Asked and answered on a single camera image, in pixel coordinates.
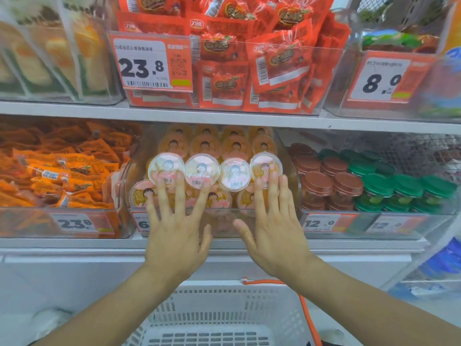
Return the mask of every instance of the container with green lid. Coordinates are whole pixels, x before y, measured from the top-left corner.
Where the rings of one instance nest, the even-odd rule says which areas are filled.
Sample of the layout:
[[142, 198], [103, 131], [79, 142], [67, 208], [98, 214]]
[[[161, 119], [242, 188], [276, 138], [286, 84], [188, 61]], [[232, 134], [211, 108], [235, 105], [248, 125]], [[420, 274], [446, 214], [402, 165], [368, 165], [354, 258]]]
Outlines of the container with green lid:
[[363, 159], [371, 161], [373, 163], [381, 160], [381, 156], [372, 150], [364, 150], [360, 153], [360, 156]]
[[354, 198], [354, 207], [356, 210], [365, 212], [381, 212], [381, 204], [371, 203], [366, 197]]
[[385, 177], [391, 177], [397, 171], [391, 164], [385, 163], [383, 161], [377, 161], [373, 165], [376, 168], [375, 173]]
[[363, 159], [353, 159], [349, 162], [348, 171], [359, 177], [374, 173], [375, 170], [376, 168], [373, 163]]
[[318, 154], [317, 154], [317, 158], [319, 160], [323, 160], [327, 157], [334, 157], [334, 158], [339, 158], [339, 153], [336, 151], [336, 150], [332, 150], [332, 149], [322, 149]]
[[382, 175], [369, 173], [362, 177], [362, 182], [365, 192], [361, 198], [368, 199], [370, 203], [379, 204], [394, 194], [394, 183]]
[[343, 149], [339, 152], [339, 159], [344, 160], [344, 161], [360, 159], [360, 154], [352, 149]]
[[393, 211], [393, 212], [408, 212], [410, 211], [410, 204], [406, 203], [400, 203], [398, 198], [392, 197], [389, 199], [384, 199], [383, 203], [383, 208], [387, 211]]
[[394, 175], [391, 178], [394, 182], [394, 198], [401, 204], [409, 204], [413, 198], [423, 196], [424, 189], [421, 182], [409, 175]]
[[424, 212], [428, 214], [438, 214], [441, 206], [438, 204], [430, 204], [425, 199], [416, 199], [411, 203], [411, 211]]
[[457, 185], [436, 175], [421, 177], [424, 188], [424, 200], [428, 204], [438, 205], [442, 199], [449, 199], [456, 192]]

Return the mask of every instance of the qr code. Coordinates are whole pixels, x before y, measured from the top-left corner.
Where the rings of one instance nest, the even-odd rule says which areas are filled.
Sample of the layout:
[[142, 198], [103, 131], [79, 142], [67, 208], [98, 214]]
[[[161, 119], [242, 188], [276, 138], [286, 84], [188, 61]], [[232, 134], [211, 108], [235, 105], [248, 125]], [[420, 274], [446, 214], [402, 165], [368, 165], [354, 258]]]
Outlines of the qr code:
[[173, 76], [187, 76], [187, 60], [185, 58], [171, 58]]

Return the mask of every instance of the finger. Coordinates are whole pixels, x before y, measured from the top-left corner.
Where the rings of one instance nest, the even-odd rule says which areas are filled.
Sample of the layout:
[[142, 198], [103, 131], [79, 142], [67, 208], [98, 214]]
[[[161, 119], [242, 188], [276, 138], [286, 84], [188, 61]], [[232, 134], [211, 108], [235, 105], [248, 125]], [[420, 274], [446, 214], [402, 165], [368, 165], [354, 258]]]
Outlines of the finger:
[[243, 242], [247, 246], [248, 252], [250, 254], [255, 252], [256, 242], [247, 224], [243, 222], [242, 220], [237, 219], [237, 220], [234, 220], [233, 225], [237, 229], [238, 233], [240, 234], [240, 237], [242, 238]]
[[290, 202], [290, 189], [288, 188], [288, 178], [285, 175], [279, 177], [279, 211], [280, 215], [289, 216], [288, 204]]
[[158, 227], [158, 216], [157, 209], [153, 204], [153, 195], [152, 193], [147, 193], [146, 201], [146, 212], [147, 218], [149, 219], [150, 229], [153, 230]]
[[165, 179], [158, 177], [155, 180], [155, 186], [157, 187], [158, 205], [160, 207], [161, 220], [163, 221], [168, 219], [171, 214], [170, 201], [165, 188]]
[[184, 174], [181, 171], [176, 172], [176, 197], [174, 213], [176, 216], [184, 217], [186, 215], [186, 190], [184, 188]]
[[210, 250], [211, 242], [213, 241], [213, 235], [211, 234], [211, 226], [206, 225], [203, 229], [202, 243], [200, 244], [200, 255], [203, 258], [203, 261], [206, 260], [208, 256], [208, 251]]
[[206, 200], [208, 199], [208, 193], [210, 192], [210, 180], [205, 180], [202, 184], [202, 188], [200, 189], [200, 194], [195, 202], [194, 209], [192, 210], [191, 219], [198, 224], [200, 219], [203, 215], [203, 211], [205, 210]]
[[257, 221], [265, 221], [266, 214], [266, 205], [264, 204], [264, 196], [262, 194], [263, 183], [260, 178], [255, 180], [255, 212]]
[[293, 193], [289, 191], [289, 197], [290, 199], [288, 200], [288, 213], [290, 215], [290, 218], [293, 220], [293, 221], [297, 221], [298, 220], [298, 216], [296, 215], [296, 207], [295, 207], [295, 201], [293, 200]]
[[279, 177], [275, 171], [269, 176], [269, 214], [276, 215], [279, 213]]

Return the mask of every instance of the white shelf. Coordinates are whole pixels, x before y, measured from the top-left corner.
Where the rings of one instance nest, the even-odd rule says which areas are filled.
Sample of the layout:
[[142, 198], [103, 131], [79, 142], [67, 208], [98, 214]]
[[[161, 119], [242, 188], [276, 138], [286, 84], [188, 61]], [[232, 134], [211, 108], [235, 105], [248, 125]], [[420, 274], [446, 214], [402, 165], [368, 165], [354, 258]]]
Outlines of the white shelf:
[[112, 106], [0, 101], [0, 114], [461, 135], [461, 124], [341, 118], [326, 110], [318, 117], [310, 117], [230, 111], [132, 108], [127, 101]]

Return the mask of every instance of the person's right hand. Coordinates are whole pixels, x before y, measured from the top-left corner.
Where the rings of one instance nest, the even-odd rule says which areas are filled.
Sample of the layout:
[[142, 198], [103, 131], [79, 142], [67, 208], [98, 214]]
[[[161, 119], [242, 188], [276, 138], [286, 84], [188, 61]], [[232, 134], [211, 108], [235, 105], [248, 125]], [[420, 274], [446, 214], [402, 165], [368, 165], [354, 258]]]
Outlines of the person's right hand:
[[293, 194], [285, 175], [269, 178], [269, 213], [266, 213], [261, 179], [255, 180], [255, 237], [242, 220], [234, 226], [245, 242], [250, 257], [267, 274], [279, 278], [296, 290], [297, 277], [313, 257], [296, 216]]

